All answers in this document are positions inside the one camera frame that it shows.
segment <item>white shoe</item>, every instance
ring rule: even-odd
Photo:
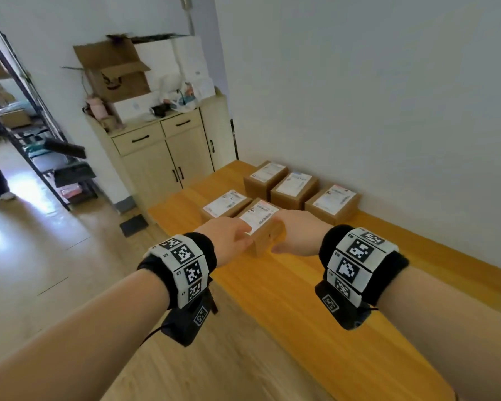
[[[1,200],[4,200],[4,201],[10,201],[10,200],[14,200],[16,198],[16,195],[14,195],[12,192],[5,192],[4,194],[2,194],[0,196],[0,199]]]

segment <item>floor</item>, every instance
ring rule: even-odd
[[[68,213],[9,144],[0,168],[19,199],[0,202],[0,359],[132,273],[158,226],[124,238],[103,197]],[[331,400],[322,387],[215,283],[220,313],[182,348],[146,342],[104,399]]]

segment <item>drawer handle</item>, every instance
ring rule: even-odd
[[[191,122],[191,120],[187,120],[187,121],[185,121],[185,122],[182,122],[181,124],[176,124],[176,126],[177,126],[177,127],[180,127],[180,126],[182,126],[182,125],[184,125],[184,124],[187,124],[188,122]]]
[[[144,136],[143,138],[134,139],[134,140],[132,141],[132,143],[139,142],[139,141],[142,141],[143,139],[147,139],[147,138],[150,138],[150,135]]]

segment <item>white box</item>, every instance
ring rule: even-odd
[[[160,98],[157,91],[143,94],[142,96],[129,98],[127,100],[108,103],[109,109],[117,119],[126,123],[129,120],[149,114],[149,109],[160,104]]]
[[[180,67],[176,61],[176,56],[171,40],[156,40],[134,45],[140,61],[150,67],[150,71],[145,72],[148,86],[151,90],[160,90],[161,78],[164,76],[179,76]]]
[[[209,77],[202,42],[198,36],[182,36],[171,41],[184,80],[193,81]]]

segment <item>wooden table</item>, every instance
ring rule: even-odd
[[[244,194],[243,176],[255,169],[234,161],[149,212],[169,235],[191,231],[201,224],[199,208],[230,189]],[[501,269],[362,211],[349,223],[396,243],[415,267],[501,310]],[[212,277],[338,400],[454,399],[451,387],[379,312],[358,330],[343,330],[314,293],[322,275],[316,256],[268,251],[260,259],[244,254]]]

